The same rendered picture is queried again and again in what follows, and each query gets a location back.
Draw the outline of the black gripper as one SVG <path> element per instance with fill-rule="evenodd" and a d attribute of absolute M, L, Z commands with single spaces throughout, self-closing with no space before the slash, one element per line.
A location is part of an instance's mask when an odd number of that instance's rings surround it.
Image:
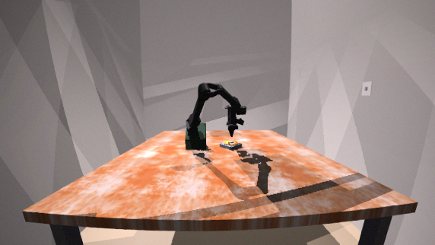
<path fill-rule="evenodd" d="M 230 136 L 233 137 L 234 130 L 238 129 L 238 125 L 235 122 L 237 117 L 236 117 L 236 115 L 235 116 L 229 116 L 228 115 L 227 118 L 228 118 L 228 122 L 227 122 L 228 127 L 227 128 L 229 130 Z"/>

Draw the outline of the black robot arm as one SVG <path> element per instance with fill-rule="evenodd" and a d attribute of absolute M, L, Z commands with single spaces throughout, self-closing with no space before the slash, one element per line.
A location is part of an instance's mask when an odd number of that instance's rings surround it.
<path fill-rule="evenodd" d="M 214 89 L 216 91 L 212 91 L 210 89 Z M 220 94 L 227 102 L 230 103 L 231 107 L 227 105 L 225 109 L 228 109 L 229 116 L 237 115 L 245 115 L 246 114 L 246 106 L 241 106 L 240 102 L 236 97 L 231 96 L 221 84 L 213 84 L 213 83 L 201 83 L 198 86 L 198 99 L 195 104 L 195 108 L 193 113 L 186 120 L 187 125 L 187 135 L 196 135 L 198 131 L 198 125 L 200 124 L 200 113 L 204 106 L 206 100 L 209 97 L 215 97 Z"/>

